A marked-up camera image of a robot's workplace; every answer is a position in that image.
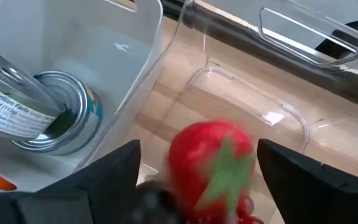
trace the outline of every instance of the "tin can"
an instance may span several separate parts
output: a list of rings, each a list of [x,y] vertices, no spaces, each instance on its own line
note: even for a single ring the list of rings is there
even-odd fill
[[[35,139],[64,110],[56,96],[0,56],[0,136]]]
[[[84,147],[101,121],[101,105],[96,94],[65,72],[48,71],[34,78],[58,96],[65,105],[65,112],[36,139],[14,141],[14,144],[27,151],[49,152],[56,156]]]

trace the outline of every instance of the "clear plastic lid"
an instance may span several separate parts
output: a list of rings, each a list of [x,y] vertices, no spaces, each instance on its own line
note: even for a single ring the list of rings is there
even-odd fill
[[[142,141],[143,163],[163,170],[176,133],[226,119],[256,144],[267,138],[358,176],[358,26],[312,6],[187,1],[128,135]],[[260,169],[255,181],[254,215],[268,223],[277,208]]]

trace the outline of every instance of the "can lid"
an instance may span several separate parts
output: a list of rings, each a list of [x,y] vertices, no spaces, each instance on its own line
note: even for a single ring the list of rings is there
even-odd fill
[[[59,98],[64,104],[65,112],[36,139],[14,143],[30,151],[53,151],[56,144],[75,138],[88,119],[86,87],[73,75],[59,71],[42,72],[34,78]]]
[[[0,56],[0,83],[8,86],[21,97],[51,109],[57,115],[64,110],[58,98],[48,88],[2,56]]]

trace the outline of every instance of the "wooden surface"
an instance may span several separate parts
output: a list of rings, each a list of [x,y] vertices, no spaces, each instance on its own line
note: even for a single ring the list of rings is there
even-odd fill
[[[165,44],[177,23],[164,18]],[[199,72],[214,67],[215,72]],[[225,77],[221,71],[233,74]],[[291,105],[308,124],[305,129],[282,108]],[[269,116],[283,118],[275,124]],[[125,141],[140,139],[140,178],[156,174],[174,135],[191,123],[230,119],[244,125],[255,140],[270,138],[307,156],[358,176],[358,105],[314,86],[273,65],[186,27],[171,46],[163,71],[136,117]],[[252,198],[254,215],[265,223],[283,223],[257,169]]]

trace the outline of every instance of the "toy strawberry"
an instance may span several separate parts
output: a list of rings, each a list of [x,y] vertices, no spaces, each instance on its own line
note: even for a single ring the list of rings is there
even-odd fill
[[[243,201],[249,196],[254,165],[252,141],[225,121],[185,128],[175,136],[168,154],[170,185],[178,204],[188,219],[202,223],[227,223],[230,217],[252,223]]]

